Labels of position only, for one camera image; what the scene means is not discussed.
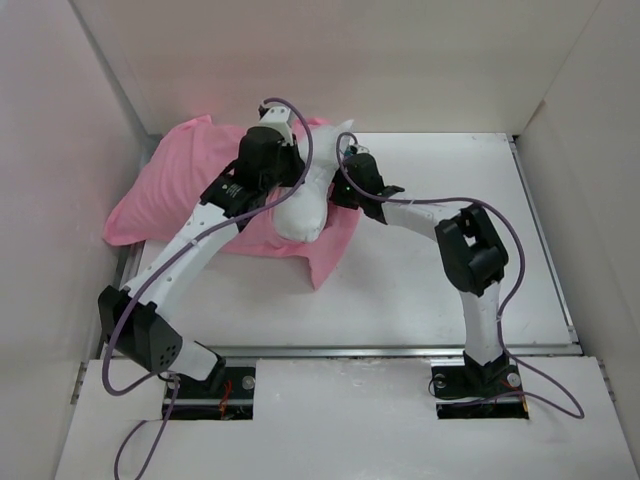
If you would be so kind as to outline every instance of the white stuffed toy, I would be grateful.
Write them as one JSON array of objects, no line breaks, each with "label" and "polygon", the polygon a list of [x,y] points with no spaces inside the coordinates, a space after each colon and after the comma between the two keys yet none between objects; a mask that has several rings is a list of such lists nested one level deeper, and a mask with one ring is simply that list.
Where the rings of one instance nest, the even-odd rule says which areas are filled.
[{"label": "white stuffed toy", "polygon": [[[327,222],[327,197],[333,177],[339,168],[336,158],[336,142],[342,132],[350,132],[353,120],[336,127],[322,125],[311,131],[313,158],[304,184],[284,203],[273,209],[273,226],[283,238],[296,242],[315,241]],[[349,139],[341,140],[344,151]],[[306,160],[309,141],[304,137],[298,142],[300,157]]]}]

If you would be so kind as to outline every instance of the gray cable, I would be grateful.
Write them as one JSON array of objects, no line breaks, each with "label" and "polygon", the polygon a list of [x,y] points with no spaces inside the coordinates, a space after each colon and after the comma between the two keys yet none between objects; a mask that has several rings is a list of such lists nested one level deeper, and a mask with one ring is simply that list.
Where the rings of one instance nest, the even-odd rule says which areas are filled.
[{"label": "gray cable", "polygon": [[505,354],[509,358],[513,359],[516,363],[518,363],[519,365],[522,365],[525,368],[528,368],[529,370],[531,370],[534,373],[537,373],[538,375],[540,375],[541,377],[545,378],[546,380],[551,382],[553,385],[558,387],[569,398],[569,400],[571,400],[571,402],[575,405],[575,407],[578,409],[578,413],[577,414],[573,413],[573,412],[565,409],[564,407],[561,407],[557,403],[554,403],[551,400],[548,400],[548,399],[546,399],[544,397],[541,397],[538,394],[529,393],[529,392],[515,392],[515,391],[514,392],[502,393],[500,395],[496,395],[495,397],[491,397],[491,398],[484,398],[484,399],[480,399],[480,400],[474,400],[474,401],[471,401],[471,402],[463,402],[463,403],[459,403],[457,405],[459,405],[461,407],[471,407],[471,406],[474,406],[474,405],[482,405],[482,404],[485,404],[485,403],[490,403],[492,401],[495,401],[495,400],[498,400],[498,399],[504,398],[504,397],[529,396],[531,398],[536,398],[536,399],[538,399],[538,400],[540,400],[540,401],[542,401],[542,402],[544,402],[544,403],[556,408],[557,410],[561,411],[562,413],[565,413],[565,414],[569,415],[570,417],[577,418],[579,420],[583,419],[585,417],[585,413],[584,413],[584,409],[582,408],[582,405],[580,405],[580,402],[578,402],[576,397],[564,385],[562,385],[555,378],[551,377],[549,374],[547,374],[547,373],[543,372],[542,370],[534,367],[533,365],[530,365],[529,363],[523,361],[520,357],[517,357],[516,355],[511,353],[509,351],[509,349],[507,348],[507,346],[505,345],[504,335],[503,335],[503,332],[502,332],[502,315],[504,314],[504,310],[507,307],[507,305],[509,304],[509,302],[511,301],[511,299],[513,298],[513,296],[520,289],[520,286],[522,285],[522,281],[524,280],[524,272],[525,272],[525,268],[526,268],[525,256],[524,256],[524,247],[522,246],[522,242],[520,241],[520,237],[518,236],[518,233],[516,232],[515,228],[511,224],[511,222],[509,222],[507,217],[505,217],[493,205],[490,205],[490,204],[488,204],[487,202],[485,202],[483,200],[478,200],[476,198],[471,198],[471,197],[445,197],[445,198],[434,198],[434,199],[426,199],[426,200],[425,199],[412,200],[412,199],[397,199],[397,198],[381,198],[381,197],[378,197],[376,195],[372,195],[372,194],[364,191],[363,189],[361,189],[351,179],[351,177],[349,177],[349,172],[347,172],[347,170],[346,170],[346,168],[344,166],[343,155],[342,155],[342,152],[340,151],[340,142],[345,137],[351,138],[356,144],[358,143],[357,137],[351,132],[343,132],[340,135],[338,135],[338,140],[336,141],[336,157],[338,159],[338,165],[340,167],[340,171],[344,175],[344,177],[347,180],[347,182],[349,182],[351,187],[353,187],[353,189],[356,192],[358,192],[360,195],[362,195],[362,196],[364,196],[366,198],[375,200],[377,202],[398,203],[398,204],[402,204],[402,205],[410,205],[410,204],[432,205],[434,203],[451,203],[451,202],[476,203],[476,204],[481,205],[482,207],[486,208],[491,213],[493,213],[496,217],[498,217],[500,219],[500,221],[504,224],[504,226],[507,227],[507,230],[509,230],[509,233],[513,237],[513,240],[514,240],[514,242],[516,244],[516,249],[518,250],[518,259],[519,259],[519,263],[520,263],[520,269],[518,270],[518,277],[516,278],[516,282],[514,283],[513,288],[509,291],[509,293],[507,294],[505,299],[502,301],[502,303],[498,307],[497,328],[498,328],[498,340],[500,342],[500,347],[505,352]]}]

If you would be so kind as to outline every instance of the white floor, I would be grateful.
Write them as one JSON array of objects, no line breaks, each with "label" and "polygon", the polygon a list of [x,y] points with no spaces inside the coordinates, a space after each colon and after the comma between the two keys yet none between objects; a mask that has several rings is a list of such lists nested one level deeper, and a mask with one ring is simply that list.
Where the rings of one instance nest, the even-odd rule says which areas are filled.
[{"label": "white floor", "polygon": [[[501,134],[360,134],[386,183],[419,198],[465,195],[492,203],[513,222],[527,274],[504,318],[511,345],[570,343],[540,239],[507,137]],[[517,274],[515,246],[494,219]],[[163,245],[148,242],[141,266]],[[314,292],[299,258],[217,255],[183,297],[171,323],[218,346],[460,346],[462,307],[428,239],[363,216],[336,271]]]},{"label": "white floor", "polygon": [[[638,480],[595,359],[537,358],[582,403],[579,421],[529,401],[531,419],[437,420],[424,360],[267,360],[258,363],[252,421],[171,422],[145,478],[154,480]],[[128,431],[157,419],[163,384],[110,397],[93,361],[56,480],[111,480]],[[124,385],[142,373],[116,360]],[[526,390],[569,407],[545,380],[522,372]],[[137,473],[158,422],[122,459]]]}]

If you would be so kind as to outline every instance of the bolt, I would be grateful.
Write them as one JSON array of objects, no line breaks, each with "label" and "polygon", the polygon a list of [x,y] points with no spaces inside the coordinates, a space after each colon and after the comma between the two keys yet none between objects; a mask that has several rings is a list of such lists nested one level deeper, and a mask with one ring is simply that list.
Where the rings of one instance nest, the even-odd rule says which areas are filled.
[{"label": "bolt", "polygon": [[520,375],[518,375],[517,373],[510,373],[509,375],[507,375],[507,382],[509,382],[509,385],[514,388],[518,388],[520,385],[522,385]]},{"label": "bolt", "polygon": [[245,390],[253,390],[256,386],[256,379],[251,375],[247,375],[242,379],[242,388]]},{"label": "bolt", "polygon": [[447,386],[447,382],[445,382],[445,376],[441,373],[437,373],[435,377],[433,377],[433,385],[436,388],[444,388]]}]

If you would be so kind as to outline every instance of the pink cloth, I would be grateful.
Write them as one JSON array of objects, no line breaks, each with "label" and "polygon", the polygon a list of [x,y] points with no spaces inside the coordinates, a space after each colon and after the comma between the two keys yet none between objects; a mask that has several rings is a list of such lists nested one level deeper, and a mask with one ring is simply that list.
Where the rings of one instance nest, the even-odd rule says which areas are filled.
[{"label": "pink cloth", "polygon": [[[311,119],[318,126],[327,122]],[[237,157],[245,129],[213,125],[206,115],[174,127],[160,142],[135,184],[111,212],[103,237],[111,245],[128,245],[148,239],[168,242],[187,221],[200,194]],[[294,129],[304,135],[300,125]],[[278,189],[267,201],[280,195]],[[353,236],[360,217],[357,210],[330,204],[327,223],[313,243],[280,237],[273,228],[273,210],[253,218],[222,249],[223,252],[266,257],[305,257],[311,282],[320,288],[335,269]]]}]

